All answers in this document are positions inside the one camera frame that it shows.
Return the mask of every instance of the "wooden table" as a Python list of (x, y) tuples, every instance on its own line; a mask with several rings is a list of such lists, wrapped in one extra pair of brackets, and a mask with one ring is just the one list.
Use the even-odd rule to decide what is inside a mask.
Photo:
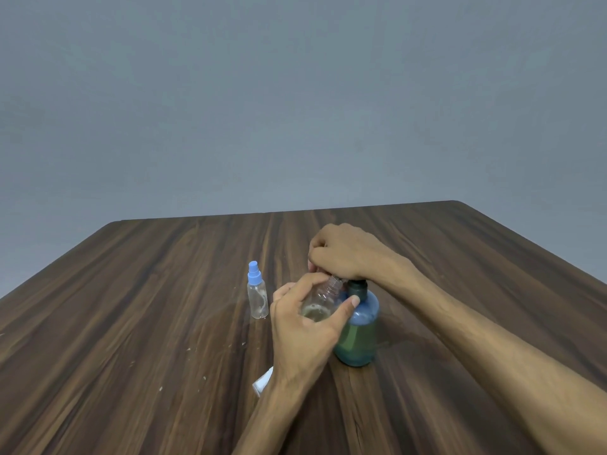
[[(458, 202), (127, 220), (0, 300), (0, 455), (229, 454), (272, 365), (249, 315), (306, 270), (322, 225), (350, 222), (460, 300), (607, 389), (607, 286)], [(375, 362), (334, 358), (288, 454), (528, 454), (537, 447), (451, 353), (375, 286)]]

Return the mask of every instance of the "forearm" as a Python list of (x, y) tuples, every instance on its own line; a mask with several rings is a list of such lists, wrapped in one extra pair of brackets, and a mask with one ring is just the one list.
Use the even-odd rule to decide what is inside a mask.
[(304, 397), (270, 379), (232, 455), (277, 454)]
[(401, 300), (551, 454), (607, 453), (607, 394), (393, 256), (372, 278)]

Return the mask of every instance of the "hand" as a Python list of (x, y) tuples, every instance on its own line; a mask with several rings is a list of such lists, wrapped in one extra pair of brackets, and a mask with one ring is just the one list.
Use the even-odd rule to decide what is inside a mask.
[(371, 233), (347, 223), (329, 224), (312, 238), (308, 270), (320, 269), (351, 280), (374, 280), (378, 264), (394, 254)]
[(343, 302), (324, 321), (315, 323), (299, 314), (312, 288), (326, 282), (323, 273), (307, 273), (274, 293), (270, 305), (274, 344), (274, 372), (270, 381), (280, 389), (305, 394), (322, 373), (341, 331), (360, 299), (355, 295)]

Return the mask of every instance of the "person's right arm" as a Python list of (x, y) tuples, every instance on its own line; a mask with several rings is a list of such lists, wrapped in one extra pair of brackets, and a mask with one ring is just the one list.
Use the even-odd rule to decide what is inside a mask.
[(348, 224), (325, 226), (309, 270), (374, 281), (409, 308), (550, 454), (607, 454), (607, 393), (469, 308)]

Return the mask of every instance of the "person's left arm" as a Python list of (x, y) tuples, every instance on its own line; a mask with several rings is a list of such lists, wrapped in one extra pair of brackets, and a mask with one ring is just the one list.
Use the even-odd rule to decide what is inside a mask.
[(353, 296), (318, 323), (301, 316), (299, 308), (312, 287), (327, 279), (323, 273), (308, 273), (274, 293), (270, 305), (274, 371), (232, 455), (277, 454), (306, 394), (327, 364), (360, 302)]

